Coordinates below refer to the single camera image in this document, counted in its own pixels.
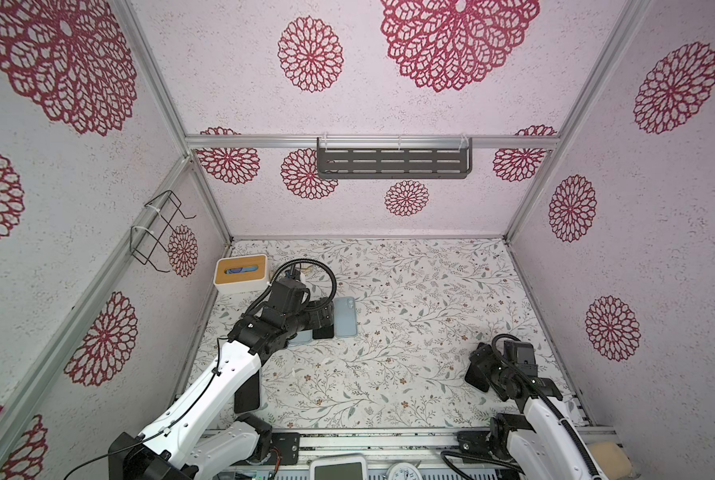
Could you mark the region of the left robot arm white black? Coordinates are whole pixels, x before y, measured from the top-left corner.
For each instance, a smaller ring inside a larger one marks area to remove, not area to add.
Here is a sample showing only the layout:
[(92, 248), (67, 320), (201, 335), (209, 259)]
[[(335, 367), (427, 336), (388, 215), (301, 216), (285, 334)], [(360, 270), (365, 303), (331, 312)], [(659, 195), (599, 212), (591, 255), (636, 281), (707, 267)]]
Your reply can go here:
[(243, 414), (223, 432), (203, 433), (225, 404), (289, 340), (333, 322), (332, 295), (311, 300), (300, 281), (273, 281), (242, 314), (203, 374), (137, 436), (120, 434), (109, 447), (111, 479), (212, 479), (237, 462), (261, 462), (270, 450), (270, 426)]

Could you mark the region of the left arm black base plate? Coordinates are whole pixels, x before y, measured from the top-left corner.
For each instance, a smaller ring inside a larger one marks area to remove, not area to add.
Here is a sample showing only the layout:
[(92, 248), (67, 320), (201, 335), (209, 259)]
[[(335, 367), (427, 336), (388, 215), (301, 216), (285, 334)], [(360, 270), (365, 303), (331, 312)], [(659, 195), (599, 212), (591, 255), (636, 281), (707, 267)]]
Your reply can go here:
[(298, 463), (301, 435), (298, 432), (271, 432), (259, 436), (254, 462), (258, 465), (293, 466)]

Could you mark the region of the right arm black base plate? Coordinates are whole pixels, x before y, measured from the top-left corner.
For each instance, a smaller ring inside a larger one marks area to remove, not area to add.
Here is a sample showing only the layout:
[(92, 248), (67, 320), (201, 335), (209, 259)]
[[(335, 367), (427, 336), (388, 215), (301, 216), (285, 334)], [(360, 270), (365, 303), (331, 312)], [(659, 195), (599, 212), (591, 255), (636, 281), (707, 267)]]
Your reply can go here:
[(459, 449), (471, 456), (499, 461), (513, 460), (507, 450), (507, 436), (499, 430), (459, 431), (457, 442)]

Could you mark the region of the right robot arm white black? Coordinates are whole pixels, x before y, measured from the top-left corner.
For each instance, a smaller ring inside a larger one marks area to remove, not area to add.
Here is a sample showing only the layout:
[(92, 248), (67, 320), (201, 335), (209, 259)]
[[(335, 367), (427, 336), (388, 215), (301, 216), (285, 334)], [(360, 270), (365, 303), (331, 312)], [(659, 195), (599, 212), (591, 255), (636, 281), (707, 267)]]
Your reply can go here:
[(511, 401), (519, 412), (497, 413), (479, 440), (459, 438), (471, 460), (513, 472), (515, 479), (605, 479), (571, 422), (557, 384), (539, 376), (533, 344), (499, 334), (469, 354), (465, 382)]

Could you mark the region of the light blue phone case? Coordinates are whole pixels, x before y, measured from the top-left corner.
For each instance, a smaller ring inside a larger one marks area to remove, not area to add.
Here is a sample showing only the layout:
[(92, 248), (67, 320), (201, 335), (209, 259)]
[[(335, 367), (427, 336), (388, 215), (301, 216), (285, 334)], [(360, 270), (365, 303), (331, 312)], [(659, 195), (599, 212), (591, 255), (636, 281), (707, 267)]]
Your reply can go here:
[(309, 344), (313, 340), (311, 330), (303, 330), (297, 332), (297, 334), (288, 340), (288, 346), (299, 346)]
[(335, 338), (351, 338), (359, 333), (353, 297), (337, 297), (333, 301), (333, 330)]

